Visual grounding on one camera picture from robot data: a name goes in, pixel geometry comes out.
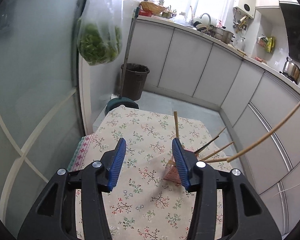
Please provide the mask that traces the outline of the wooden chopstick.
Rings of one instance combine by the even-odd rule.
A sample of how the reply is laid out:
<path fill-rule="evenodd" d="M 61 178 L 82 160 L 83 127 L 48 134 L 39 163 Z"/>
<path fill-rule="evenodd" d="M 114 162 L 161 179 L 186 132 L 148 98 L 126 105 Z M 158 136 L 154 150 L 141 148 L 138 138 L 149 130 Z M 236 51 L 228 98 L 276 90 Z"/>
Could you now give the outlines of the wooden chopstick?
<path fill-rule="evenodd" d="M 274 128 L 272 128 L 270 131 L 268 131 L 266 134 L 264 134 L 262 137 L 260 137 L 257 141 L 246 147 L 245 149 L 238 152 L 236 155 L 233 155 L 232 157 L 229 157 L 226 159 L 228 163 L 231 161 L 245 155 L 250 150 L 254 149 L 256 146 L 264 142 L 266 139 L 268 139 L 272 134 L 274 134 L 278 129 L 280 129 L 294 114 L 295 112 L 300 108 L 300 101 L 297 103 L 297 105 L 283 118 Z"/>

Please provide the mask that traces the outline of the grey kitchen cabinets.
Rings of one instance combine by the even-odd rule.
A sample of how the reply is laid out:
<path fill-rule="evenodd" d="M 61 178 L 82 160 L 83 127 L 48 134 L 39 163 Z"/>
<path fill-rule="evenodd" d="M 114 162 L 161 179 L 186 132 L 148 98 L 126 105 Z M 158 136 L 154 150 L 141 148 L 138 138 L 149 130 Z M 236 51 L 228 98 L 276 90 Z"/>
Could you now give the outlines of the grey kitchen cabinets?
<path fill-rule="evenodd" d="M 130 62 L 150 70 L 145 89 L 217 111 L 233 141 L 231 162 L 261 195 L 282 235 L 300 220 L 300 87 L 214 38 L 157 18 L 138 18 Z"/>

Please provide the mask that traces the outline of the steel cooking pot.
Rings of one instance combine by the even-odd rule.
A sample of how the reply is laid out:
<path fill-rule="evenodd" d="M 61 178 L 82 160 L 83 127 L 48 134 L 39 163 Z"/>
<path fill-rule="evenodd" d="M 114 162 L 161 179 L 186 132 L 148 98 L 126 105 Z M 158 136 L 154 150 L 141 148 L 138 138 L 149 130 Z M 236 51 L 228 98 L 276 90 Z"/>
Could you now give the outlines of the steel cooking pot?
<path fill-rule="evenodd" d="M 286 57 L 282 74 L 297 85 L 300 83 L 300 68 L 289 57 Z"/>

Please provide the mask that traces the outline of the black range hood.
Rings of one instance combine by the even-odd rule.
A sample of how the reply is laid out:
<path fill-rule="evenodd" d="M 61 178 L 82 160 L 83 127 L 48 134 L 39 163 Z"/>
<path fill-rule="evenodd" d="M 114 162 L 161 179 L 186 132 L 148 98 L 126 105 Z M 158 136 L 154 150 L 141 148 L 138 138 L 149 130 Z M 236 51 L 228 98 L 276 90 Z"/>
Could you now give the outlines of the black range hood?
<path fill-rule="evenodd" d="M 300 63 L 300 5 L 280 3 L 285 20 L 289 57 Z"/>

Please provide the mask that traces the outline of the red perforated utensil holder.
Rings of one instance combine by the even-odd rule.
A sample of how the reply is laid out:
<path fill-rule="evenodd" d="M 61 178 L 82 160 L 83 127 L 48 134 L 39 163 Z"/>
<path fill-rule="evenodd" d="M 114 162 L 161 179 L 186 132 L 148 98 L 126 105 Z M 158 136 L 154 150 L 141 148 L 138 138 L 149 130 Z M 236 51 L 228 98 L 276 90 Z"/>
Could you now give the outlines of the red perforated utensil holder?
<path fill-rule="evenodd" d="M 177 167 L 175 166 L 175 161 L 173 156 L 170 157 L 170 159 L 168 160 L 165 166 L 163 179 L 166 181 L 171 181 L 177 184 L 181 184 L 179 173 Z"/>

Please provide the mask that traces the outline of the floral tablecloth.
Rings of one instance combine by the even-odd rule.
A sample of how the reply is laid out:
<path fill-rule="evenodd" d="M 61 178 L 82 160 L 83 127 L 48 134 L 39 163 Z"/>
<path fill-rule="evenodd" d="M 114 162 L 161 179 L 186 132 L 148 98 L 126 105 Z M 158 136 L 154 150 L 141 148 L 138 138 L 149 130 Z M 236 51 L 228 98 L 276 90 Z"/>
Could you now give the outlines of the floral tablecloth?
<path fill-rule="evenodd" d="M 224 152 L 198 120 L 178 118 L 179 138 L 190 151 L 211 155 L 213 168 L 230 171 Z M 93 134 L 83 137 L 69 170 L 85 168 L 126 140 L 126 155 L 116 187 L 103 195 L 113 239 L 186 239 L 196 195 L 163 179 L 172 156 L 174 117 L 120 106 L 110 111 Z"/>

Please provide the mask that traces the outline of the steel steamer pot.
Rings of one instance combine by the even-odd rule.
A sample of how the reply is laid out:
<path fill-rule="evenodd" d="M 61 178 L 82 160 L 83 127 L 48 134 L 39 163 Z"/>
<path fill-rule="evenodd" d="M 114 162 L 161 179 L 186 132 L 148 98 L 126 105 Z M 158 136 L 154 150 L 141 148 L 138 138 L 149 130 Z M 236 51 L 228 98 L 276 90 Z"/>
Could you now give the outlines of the steel steamer pot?
<path fill-rule="evenodd" d="M 211 26 L 211 36 L 222 41 L 225 44 L 229 44 L 235 38 L 234 34 L 225 29 L 225 27 L 214 27 Z"/>

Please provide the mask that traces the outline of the white water heater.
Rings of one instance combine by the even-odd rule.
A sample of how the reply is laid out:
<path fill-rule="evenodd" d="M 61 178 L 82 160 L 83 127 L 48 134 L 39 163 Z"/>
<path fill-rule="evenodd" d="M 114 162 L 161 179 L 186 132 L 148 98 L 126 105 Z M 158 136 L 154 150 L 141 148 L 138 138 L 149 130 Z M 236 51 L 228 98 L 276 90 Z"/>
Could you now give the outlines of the white water heater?
<path fill-rule="evenodd" d="M 234 0 L 233 8 L 250 19 L 255 17 L 256 0 Z"/>

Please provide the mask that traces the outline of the white kettle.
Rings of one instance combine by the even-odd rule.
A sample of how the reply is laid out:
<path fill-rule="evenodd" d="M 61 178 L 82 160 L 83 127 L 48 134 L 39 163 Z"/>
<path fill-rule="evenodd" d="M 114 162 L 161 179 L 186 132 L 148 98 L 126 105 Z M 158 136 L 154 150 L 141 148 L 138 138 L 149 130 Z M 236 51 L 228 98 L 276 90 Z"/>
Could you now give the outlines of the white kettle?
<path fill-rule="evenodd" d="M 211 16 L 208 13 L 203 13 L 199 17 L 194 17 L 192 19 L 192 24 L 196 29 L 209 29 L 211 25 Z"/>

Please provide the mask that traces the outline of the dark brown trash bin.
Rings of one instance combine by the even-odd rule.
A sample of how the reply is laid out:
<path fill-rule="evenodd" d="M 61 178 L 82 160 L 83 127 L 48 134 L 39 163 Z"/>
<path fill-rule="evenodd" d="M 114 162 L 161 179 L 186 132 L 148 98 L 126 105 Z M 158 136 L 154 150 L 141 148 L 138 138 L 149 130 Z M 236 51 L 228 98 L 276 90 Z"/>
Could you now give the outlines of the dark brown trash bin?
<path fill-rule="evenodd" d="M 127 63 L 123 83 L 123 97 L 130 98 L 134 101 L 139 100 L 149 72 L 150 70 L 147 66 Z"/>

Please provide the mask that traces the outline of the wicker basket on counter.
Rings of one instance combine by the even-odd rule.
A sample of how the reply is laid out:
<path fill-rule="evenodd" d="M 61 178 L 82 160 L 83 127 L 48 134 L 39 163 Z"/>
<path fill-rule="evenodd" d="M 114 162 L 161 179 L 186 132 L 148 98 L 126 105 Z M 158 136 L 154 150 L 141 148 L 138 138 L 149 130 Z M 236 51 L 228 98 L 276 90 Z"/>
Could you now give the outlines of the wicker basket on counter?
<path fill-rule="evenodd" d="M 160 14 L 166 10 L 165 7 L 148 1 L 141 1 L 140 5 L 144 11 L 150 11 L 152 14 Z"/>

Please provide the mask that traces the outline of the plastic bag with greens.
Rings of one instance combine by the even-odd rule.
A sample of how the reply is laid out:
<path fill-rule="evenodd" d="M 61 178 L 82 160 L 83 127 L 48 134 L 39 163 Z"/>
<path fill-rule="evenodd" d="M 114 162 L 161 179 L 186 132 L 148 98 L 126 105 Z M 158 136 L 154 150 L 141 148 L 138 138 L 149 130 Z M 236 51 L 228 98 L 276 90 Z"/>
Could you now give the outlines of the plastic bag with greens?
<path fill-rule="evenodd" d="M 122 0 L 86 0 L 77 49 L 90 66 L 107 64 L 122 51 Z"/>

